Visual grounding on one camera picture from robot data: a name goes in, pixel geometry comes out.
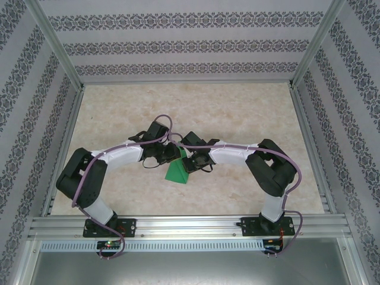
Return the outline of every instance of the black bracket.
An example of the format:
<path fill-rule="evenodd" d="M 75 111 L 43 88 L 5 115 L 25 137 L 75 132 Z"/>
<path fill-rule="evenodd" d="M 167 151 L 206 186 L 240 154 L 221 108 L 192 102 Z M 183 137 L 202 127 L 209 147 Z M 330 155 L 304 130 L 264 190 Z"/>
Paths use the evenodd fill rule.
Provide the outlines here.
<path fill-rule="evenodd" d="M 134 238 L 136 232 L 135 218 L 118 218 L 114 230 L 121 233 L 125 238 Z M 106 230 L 89 218 L 84 223 L 84 238 L 118 238 L 118 236 L 109 230 Z"/>
<path fill-rule="evenodd" d="M 281 229 L 284 236 L 294 236 L 295 227 L 291 217 L 282 217 L 276 223 L 272 223 L 272 228 L 263 227 L 263 218 L 259 217 L 244 217 L 240 219 L 237 226 L 242 228 L 243 236 L 280 236 Z"/>

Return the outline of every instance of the marble floor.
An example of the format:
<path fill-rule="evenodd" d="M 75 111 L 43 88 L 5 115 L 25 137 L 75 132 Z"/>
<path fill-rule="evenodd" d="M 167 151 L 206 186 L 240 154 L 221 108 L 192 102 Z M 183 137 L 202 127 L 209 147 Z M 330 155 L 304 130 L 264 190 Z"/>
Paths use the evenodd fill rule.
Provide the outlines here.
<path fill-rule="evenodd" d="M 194 131 L 208 141 L 252 144 L 270 138 L 301 168 L 303 181 L 288 210 L 323 213 L 287 84 L 99 85 L 85 89 L 68 158 L 77 148 L 101 150 L 146 130 L 159 114 L 173 131 Z M 258 214 L 264 192 L 247 167 L 216 165 L 190 175 L 187 184 L 164 179 L 168 164 L 129 164 L 107 174 L 101 196 L 123 215 Z M 52 214 L 81 214 L 57 191 Z"/>

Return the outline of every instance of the patterned wallpaper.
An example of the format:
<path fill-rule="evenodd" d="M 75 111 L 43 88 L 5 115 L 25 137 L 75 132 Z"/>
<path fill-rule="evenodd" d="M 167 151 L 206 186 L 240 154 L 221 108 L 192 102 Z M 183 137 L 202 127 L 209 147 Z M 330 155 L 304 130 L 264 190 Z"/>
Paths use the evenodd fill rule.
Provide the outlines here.
<path fill-rule="evenodd" d="M 347 1 L 297 87 L 370 284 L 380 284 L 379 7 Z"/>
<path fill-rule="evenodd" d="M 85 83 L 289 80 L 331 0 L 40 1 Z"/>
<path fill-rule="evenodd" d="M 0 284 L 41 215 L 76 90 L 23 1 L 0 1 Z"/>

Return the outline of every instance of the robotic arm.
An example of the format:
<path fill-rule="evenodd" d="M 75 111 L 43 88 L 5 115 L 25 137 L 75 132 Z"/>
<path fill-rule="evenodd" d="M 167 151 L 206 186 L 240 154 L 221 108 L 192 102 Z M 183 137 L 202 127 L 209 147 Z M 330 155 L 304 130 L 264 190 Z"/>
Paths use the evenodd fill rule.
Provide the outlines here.
<path fill-rule="evenodd" d="M 159 165 L 170 163 L 181 158 L 179 147 L 187 149 L 190 157 L 182 158 L 184 169 L 188 173 L 204 170 L 205 167 L 221 163 L 248 166 L 259 186 L 265 191 L 265 202 L 260 218 L 262 228 L 270 233 L 276 223 L 284 216 L 283 202 L 285 191 L 293 182 L 297 170 L 283 157 L 270 152 L 250 150 L 250 147 L 264 148 L 283 156 L 285 153 L 271 140 L 265 139 L 259 144 L 228 144 L 212 139 L 205 142 L 193 132 L 185 136 L 180 143 L 169 139 L 169 143 L 157 141 L 169 132 L 169 128 L 154 121 L 148 131 L 143 131 L 124 142 L 124 147 L 105 153 L 77 149 L 63 172 L 59 176 L 56 187 L 71 200 L 74 199 L 84 171 L 95 157 L 98 157 L 84 179 L 81 193 L 76 205 L 85 210 L 101 224 L 116 229 L 117 215 L 99 197 L 104 176 L 122 165 L 140 162 L 148 157 L 156 158 Z"/>

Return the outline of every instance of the green prism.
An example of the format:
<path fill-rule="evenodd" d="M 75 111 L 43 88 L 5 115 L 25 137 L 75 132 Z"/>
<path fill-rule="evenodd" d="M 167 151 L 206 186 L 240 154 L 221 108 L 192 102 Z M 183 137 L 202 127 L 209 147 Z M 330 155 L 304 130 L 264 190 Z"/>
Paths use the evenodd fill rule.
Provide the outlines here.
<path fill-rule="evenodd" d="M 186 157 L 186 151 L 179 148 L 181 158 L 172 161 L 166 172 L 165 179 L 177 183 L 186 184 L 189 179 L 189 173 L 186 172 L 182 165 L 182 158 Z"/>

